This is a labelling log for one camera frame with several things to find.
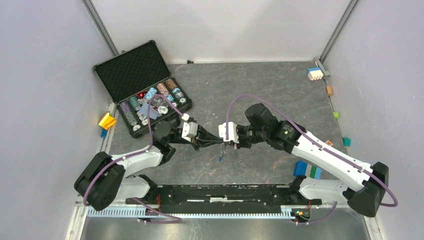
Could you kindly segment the metal key organizer plate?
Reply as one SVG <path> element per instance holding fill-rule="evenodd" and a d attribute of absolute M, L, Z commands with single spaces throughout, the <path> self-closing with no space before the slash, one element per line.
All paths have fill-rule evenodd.
<path fill-rule="evenodd" d="M 225 155 L 225 153 L 226 153 L 226 146 L 227 146 L 227 144 L 226 144 L 226 143 L 224 143 L 224 144 L 222 145 L 222 149 L 221 149 L 221 151 L 220 151 L 220 157 L 221 157 L 221 158 L 223 158 L 223 157 L 224 157 L 224 155 Z"/>

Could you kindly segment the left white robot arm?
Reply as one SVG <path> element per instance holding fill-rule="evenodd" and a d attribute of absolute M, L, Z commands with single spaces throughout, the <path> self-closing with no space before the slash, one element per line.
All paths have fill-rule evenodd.
<path fill-rule="evenodd" d="M 97 211 L 104 210 L 116 201 L 139 198 L 145 204 L 153 203 L 157 190 L 146 177 L 135 173 L 167 163 L 176 152 L 172 144 L 191 145 L 200 148 L 224 143 L 227 134 L 216 136 L 194 121 L 174 127 L 168 121 L 160 121 L 151 131 L 148 146 L 123 154 L 109 155 L 98 152 L 74 183 L 74 189 L 83 197 L 83 204 Z"/>

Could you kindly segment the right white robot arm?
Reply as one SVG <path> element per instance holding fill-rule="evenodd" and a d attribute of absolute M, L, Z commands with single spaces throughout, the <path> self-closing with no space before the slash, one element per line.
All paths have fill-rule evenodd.
<path fill-rule="evenodd" d="M 305 159 L 334 175 L 336 180 L 303 176 L 289 189 L 295 204 L 308 200 L 329 200 L 347 203 L 357 213 L 373 218 L 388 193 L 389 167 L 382 162 L 370 164 L 353 158 L 323 142 L 292 120 L 278 120 L 262 103 L 245 111 L 249 125 L 227 121 L 220 134 L 225 142 L 237 148 L 251 148 L 265 142 L 275 150 Z"/>

